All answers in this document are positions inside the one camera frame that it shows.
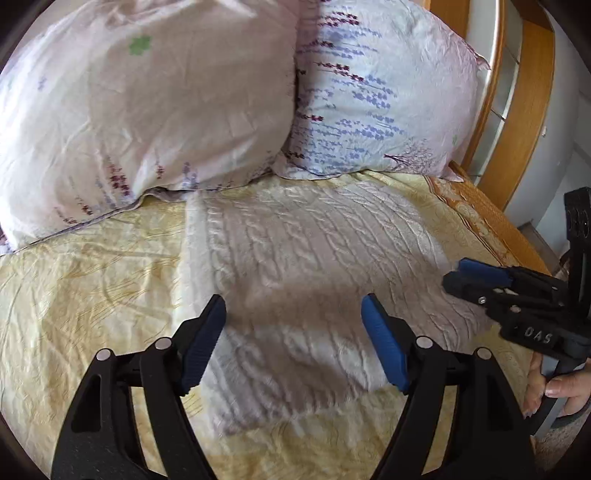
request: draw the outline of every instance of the green flower print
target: green flower print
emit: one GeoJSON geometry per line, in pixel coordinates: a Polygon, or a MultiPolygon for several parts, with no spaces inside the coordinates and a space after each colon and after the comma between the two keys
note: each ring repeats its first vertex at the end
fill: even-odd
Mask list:
{"type": "Polygon", "coordinates": [[[150,49],[150,42],[152,37],[142,35],[141,37],[134,38],[133,42],[129,45],[129,53],[132,55],[143,55],[145,51],[150,49]]]}

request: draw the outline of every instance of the blue floral pillowcase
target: blue floral pillowcase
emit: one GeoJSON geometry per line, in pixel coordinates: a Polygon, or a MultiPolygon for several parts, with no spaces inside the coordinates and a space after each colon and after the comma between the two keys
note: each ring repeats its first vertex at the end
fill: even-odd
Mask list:
{"type": "Polygon", "coordinates": [[[409,0],[302,0],[300,9],[296,113],[275,173],[440,177],[471,130],[483,59],[409,0]]]}

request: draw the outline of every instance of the blue gripper pad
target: blue gripper pad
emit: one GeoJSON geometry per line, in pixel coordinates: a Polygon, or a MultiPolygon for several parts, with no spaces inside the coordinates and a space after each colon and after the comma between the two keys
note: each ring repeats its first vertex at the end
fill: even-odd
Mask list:
{"type": "Polygon", "coordinates": [[[407,358],[386,325],[389,316],[378,299],[370,294],[361,301],[361,319],[378,354],[386,378],[404,393],[408,391],[407,358]]]}
{"type": "Polygon", "coordinates": [[[464,277],[469,277],[479,284],[489,288],[510,288],[513,279],[502,267],[494,267],[483,262],[472,260],[471,258],[462,258],[457,271],[464,277]]]}
{"type": "Polygon", "coordinates": [[[187,392],[201,382],[217,339],[226,324],[226,302],[224,299],[218,295],[212,297],[203,310],[200,320],[203,320],[203,324],[195,334],[183,359],[183,376],[180,383],[183,390],[187,392]]]}

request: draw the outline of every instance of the fingernail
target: fingernail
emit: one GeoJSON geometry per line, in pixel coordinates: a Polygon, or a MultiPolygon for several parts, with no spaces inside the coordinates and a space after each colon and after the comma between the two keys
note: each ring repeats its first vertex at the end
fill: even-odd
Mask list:
{"type": "Polygon", "coordinates": [[[557,378],[546,385],[546,397],[558,397],[560,394],[560,386],[558,385],[558,382],[560,382],[560,380],[557,378]]]}

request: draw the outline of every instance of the floor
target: floor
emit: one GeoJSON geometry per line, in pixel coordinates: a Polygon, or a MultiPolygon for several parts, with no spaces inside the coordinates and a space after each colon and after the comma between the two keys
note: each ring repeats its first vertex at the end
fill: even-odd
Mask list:
{"type": "Polygon", "coordinates": [[[540,236],[537,230],[531,223],[526,223],[519,227],[519,231],[523,234],[527,241],[534,247],[535,251],[538,252],[538,255],[542,258],[546,267],[548,268],[549,272],[552,275],[556,275],[558,273],[559,261],[560,259],[556,256],[556,254],[552,251],[552,249],[548,246],[548,244],[544,241],[544,239],[540,236]]]}

